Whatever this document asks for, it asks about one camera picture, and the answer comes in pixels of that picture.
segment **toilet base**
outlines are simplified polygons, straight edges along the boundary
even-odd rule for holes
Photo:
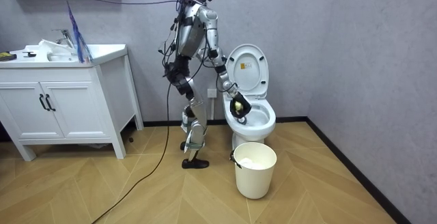
[[[238,136],[236,133],[232,135],[232,149],[234,150],[239,145],[247,142],[258,142],[258,143],[264,143],[264,139],[260,139],[259,141],[245,141],[242,137]]]

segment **gray wall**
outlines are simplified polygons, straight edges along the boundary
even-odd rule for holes
[[[437,219],[437,0],[334,0],[309,117],[413,222]]]
[[[0,0],[0,50],[22,49],[41,38],[55,40],[51,29],[70,28],[63,0]],[[153,1],[153,0],[116,0]],[[267,99],[278,117],[306,115],[315,74],[315,58],[331,0],[214,0],[220,17],[220,43],[225,54],[240,44],[258,45],[269,62]],[[112,5],[90,0],[70,0],[76,21],[88,44],[125,43],[134,75],[143,119],[165,120],[168,82],[157,52],[176,16],[175,4]],[[199,62],[192,61],[192,73]],[[215,71],[202,69],[198,88],[215,86]],[[171,92],[171,120],[180,120],[185,98]],[[223,119],[221,98],[216,119]]]

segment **toilet seat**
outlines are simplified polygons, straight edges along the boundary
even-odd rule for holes
[[[226,62],[229,80],[248,98],[265,98],[268,89],[268,64],[257,46],[242,44],[235,48]]]

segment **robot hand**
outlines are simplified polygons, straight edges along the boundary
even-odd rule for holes
[[[241,119],[244,118],[252,109],[251,104],[247,102],[246,98],[238,92],[235,97],[232,98],[231,101],[231,114],[237,118]]]

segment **wall outlet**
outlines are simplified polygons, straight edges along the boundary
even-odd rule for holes
[[[208,89],[208,98],[217,98],[217,89]]]

